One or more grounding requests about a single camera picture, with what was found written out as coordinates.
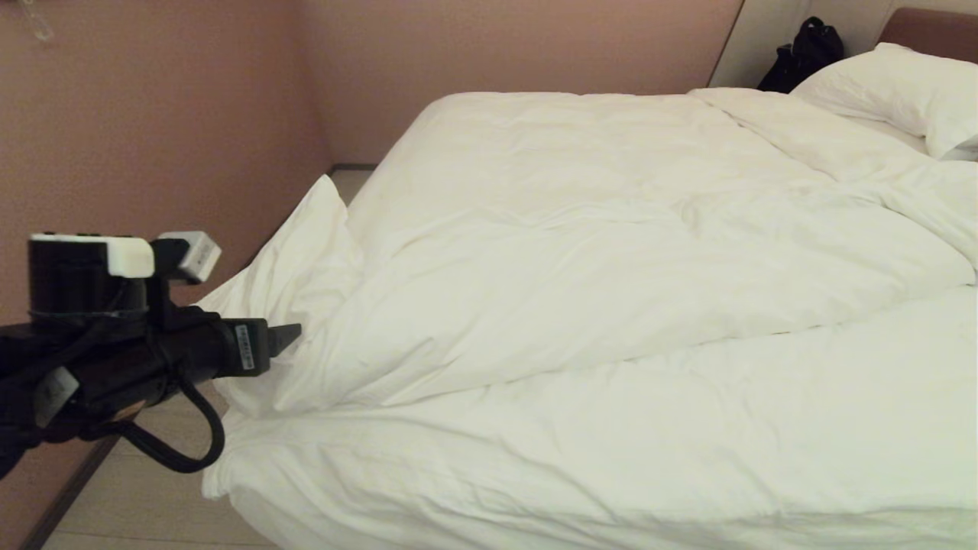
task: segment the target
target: white comforter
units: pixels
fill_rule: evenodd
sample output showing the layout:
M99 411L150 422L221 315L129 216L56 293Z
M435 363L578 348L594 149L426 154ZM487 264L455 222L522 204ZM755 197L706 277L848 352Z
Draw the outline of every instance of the white comforter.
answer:
M966 543L976 176L749 90L443 100L204 301L304 325L205 492L292 547Z

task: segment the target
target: brown headboard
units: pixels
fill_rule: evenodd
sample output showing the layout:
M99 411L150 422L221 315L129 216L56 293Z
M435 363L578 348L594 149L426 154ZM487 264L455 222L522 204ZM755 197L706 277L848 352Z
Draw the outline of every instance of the brown headboard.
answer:
M978 63L978 16L901 8L883 27L879 41L922 54Z

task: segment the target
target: tiled floor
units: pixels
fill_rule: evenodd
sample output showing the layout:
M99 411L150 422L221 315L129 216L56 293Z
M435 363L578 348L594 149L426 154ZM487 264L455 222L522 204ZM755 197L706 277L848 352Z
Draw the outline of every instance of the tiled floor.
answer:
M371 172L333 175L348 204ZM219 412L227 404L213 384L200 386ZM206 422L182 395L148 409L138 423L178 450L201 456L209 445ZM238 516L227 499L200 496L203 474L166 470L121 441L89 481L48 539L44 550L273 550Z

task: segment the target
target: pink wall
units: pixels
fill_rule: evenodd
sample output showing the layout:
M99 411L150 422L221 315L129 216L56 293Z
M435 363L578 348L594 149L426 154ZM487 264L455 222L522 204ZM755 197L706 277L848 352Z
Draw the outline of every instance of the pink wall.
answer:
M378 162L464 91L705 86L741 0L303 0L336 161Z
M38 230L199 228L240 269L331 165L292 0L48 0L38 42L0 3L0 323L26 319ZM28 453L0 481L16 548L88 445Z

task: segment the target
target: black bag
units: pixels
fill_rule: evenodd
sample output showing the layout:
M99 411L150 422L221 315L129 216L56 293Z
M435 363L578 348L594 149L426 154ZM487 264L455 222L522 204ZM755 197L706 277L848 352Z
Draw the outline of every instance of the black bag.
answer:
M819 18L808 18L798 30L794 43L778 48L778 60L757 88L786 94L805 78L843 57L845 48L835 27Z

